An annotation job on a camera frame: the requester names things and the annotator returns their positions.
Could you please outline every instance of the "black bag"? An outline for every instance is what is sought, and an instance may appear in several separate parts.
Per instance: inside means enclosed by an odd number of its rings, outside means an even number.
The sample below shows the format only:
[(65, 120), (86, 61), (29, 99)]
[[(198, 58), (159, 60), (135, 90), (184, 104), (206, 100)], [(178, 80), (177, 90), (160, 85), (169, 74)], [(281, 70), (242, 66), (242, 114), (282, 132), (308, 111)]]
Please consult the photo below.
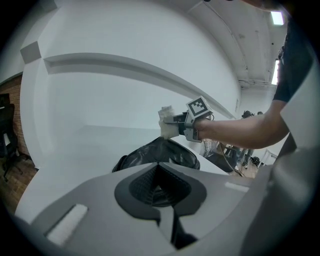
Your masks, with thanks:
[[(121, 157), (112, 172), (155, 162), (169, 162), (197, 170), (200, 169), (200, 162), (194, 153), (171, 139), (167, 140), (158, 137), (129, 155)], [(162, 189), (157, 186), (153, 193), (152, 206), (167, 207), (170, 205)]]

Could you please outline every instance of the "desk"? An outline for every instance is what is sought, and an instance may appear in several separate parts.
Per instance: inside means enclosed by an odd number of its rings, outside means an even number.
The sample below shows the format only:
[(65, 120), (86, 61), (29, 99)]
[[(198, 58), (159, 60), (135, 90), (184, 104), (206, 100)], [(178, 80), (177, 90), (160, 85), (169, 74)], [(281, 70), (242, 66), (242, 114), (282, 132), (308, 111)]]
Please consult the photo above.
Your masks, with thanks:
[[(52, 202), (91, 178), (110, 174), (122, 156), (151, 142), (159, 134), (157, 129), (84, 126), (61, 144), (39, 169), (24, 191), (15, 215), (31, 223)], [(179, 137), (173, 139), (180, 144), (188, 143)], [(202, 171), (227, 175), (192, 149), (190, 151), (196, 154)]]
[(272, 151), (270, 151), (269, 149), (266, 149), (264, 152), (263, 157), (260, 160), (260, 163), (258, 164), (258, 168), (260, 167), (261, 163), (264, 162), (264, 165), (266, 165), (269, 157), (274, 157), (275, 159), (277, 159), (278, 155), (273, 153)]

